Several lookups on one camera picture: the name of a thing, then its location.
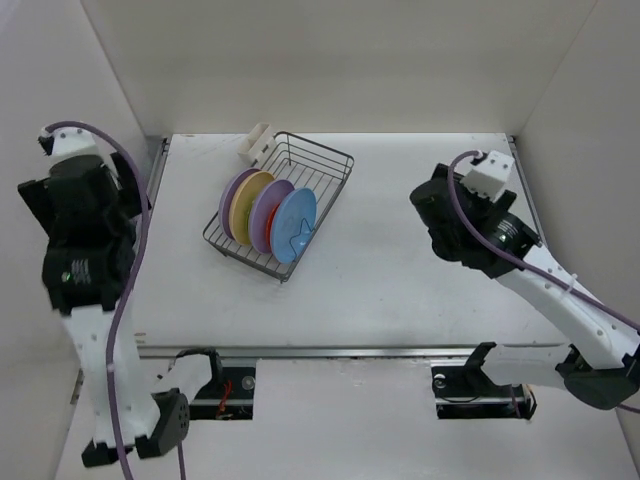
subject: blue plate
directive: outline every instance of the blue plate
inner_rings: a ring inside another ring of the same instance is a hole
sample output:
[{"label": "blue plate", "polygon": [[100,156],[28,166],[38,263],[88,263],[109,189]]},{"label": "blue plate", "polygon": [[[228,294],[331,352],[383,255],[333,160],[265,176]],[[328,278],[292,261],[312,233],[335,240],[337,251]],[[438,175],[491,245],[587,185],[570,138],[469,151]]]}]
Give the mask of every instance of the blue plate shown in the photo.
[{"label": "blue plate", "polygon": [[271,251],[280,263],[293,262],[305,249],[316,213],[316,196],[310,188],[299,188],[284,197],[271,227]]}]

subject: dish rack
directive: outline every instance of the dish rack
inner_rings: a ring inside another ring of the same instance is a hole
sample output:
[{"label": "dish rack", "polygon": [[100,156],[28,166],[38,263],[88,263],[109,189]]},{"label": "dish rack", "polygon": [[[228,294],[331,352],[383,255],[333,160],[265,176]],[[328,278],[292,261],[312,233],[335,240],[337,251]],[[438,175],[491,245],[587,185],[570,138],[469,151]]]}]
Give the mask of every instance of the dish rack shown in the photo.
[{"label": "dish rack", "polygon": [[202,236],[222,255],[235,258],[284,283],[291,277],[342,192],[351,175],[354,160],[351,155],[293,133],[279,132],[274,139],[275,148],[267,159],[255,161],[252,166],[271,172],[276,179],[289,180],[295,188],[308,187],[313,190],[318,214],[311,237],[304,249],[293,262],[282,264],[272,254],[261,254],[253,247],[240,245],[227,237],[222,231],[217,212],[204,227]]}]

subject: bolt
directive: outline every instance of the bolt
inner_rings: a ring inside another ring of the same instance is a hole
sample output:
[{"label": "bolt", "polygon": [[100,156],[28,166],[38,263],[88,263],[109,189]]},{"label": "bolt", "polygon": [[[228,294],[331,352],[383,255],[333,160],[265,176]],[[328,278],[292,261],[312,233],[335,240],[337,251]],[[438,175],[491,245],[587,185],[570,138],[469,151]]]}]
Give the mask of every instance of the bolt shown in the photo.
[{"label": "bolt", "polygon": [[445,377],[442,373],[436,373],[433,377],[433,386],[438,390],[442,390],[447,386],[446,379],[447,377]]},{"label": "bolt", "polygon": [[242,388],[245,390],[253,390],[256,387],[256,379],[251,375],[242,378]]}]

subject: plate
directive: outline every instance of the plate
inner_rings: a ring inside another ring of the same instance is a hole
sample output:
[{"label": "plate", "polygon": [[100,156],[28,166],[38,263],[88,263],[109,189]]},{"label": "plate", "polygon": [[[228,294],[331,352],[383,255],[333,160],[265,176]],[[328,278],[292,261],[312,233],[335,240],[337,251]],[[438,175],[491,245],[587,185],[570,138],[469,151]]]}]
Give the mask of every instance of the plate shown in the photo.
[{"label": "plate", "polygon": [[289,180],[276,180],[267,185],[253,202],[249,215],[249,239],[258,252],[271,253],[265,236],[269,215],[294,190],[295,187]]},{"label": "plate", "polygon": [[220,205],[218,206],[218,220],[220,221],[220,226],[222,227],[222,231],[227,235],[227,237],[233,240],[233,235],[231,233],[231,227],[229,226],[229,209],[231,208],[231,202],[233,201],[233,196],[236,194],[236,190],[245,179],[256,172],[259,172],[259,168],[248,168],[244,172],[240,172],[238,175],[233,177],[227,186],[224,188],[222,192],[222,196],[220,197]]},{"label": "plate", "polygon": [[271,251],[271,225],[273,224],[273,217],[276,216],[276,211],[280,204],[276,205],[271,213],[269,214],[269,220],[267,220],[267,229],[264,232],[264,236],[267,239],[267,244],[269,245],[269,251]]},{"label": "plate", "polygon": [[260,192],[274,180],[269,172],[255,172],[245,178],[236,190],[229,209],[229,226],[233,238],[240,245],[251,245],[249,238],[251,207]]},{"label": "plate", "polygon": [[271,226],[271,250],[280,263],[293,262],[305,249],[316,213],[316,196],[310,188],[294,190],[282,201]]}]

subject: white table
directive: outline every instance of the white table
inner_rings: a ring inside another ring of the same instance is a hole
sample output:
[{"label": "white table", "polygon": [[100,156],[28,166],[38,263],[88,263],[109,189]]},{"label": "white table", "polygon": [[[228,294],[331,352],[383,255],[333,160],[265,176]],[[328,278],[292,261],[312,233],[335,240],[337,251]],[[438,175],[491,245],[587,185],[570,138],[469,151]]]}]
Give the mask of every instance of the white table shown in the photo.
[{"label": "white table", "polygon": [[[241,135],[175,135],[133,306],[146,346],[438,346],[564,337],[482,273],[437,258],[409,193],[470,149],[509,153],[503,134],[323,134],[355,166],[288,283],[223,257],[202,238]],[[514,172],[512,211],[532,214]]]},{"label": "white table", "polygon": [[[166,361],[145,360],[149,380]],[[253,421],[191,422],[189,480],[631,480],[637,474],[615,412],[535,388],[531,423],[438,420],[424,361],[262,361]],[[80,397],[56,480],[113,480],[86,470],[93,413]],[[176,453],[140,461],[136,480],[173,480]]]}]

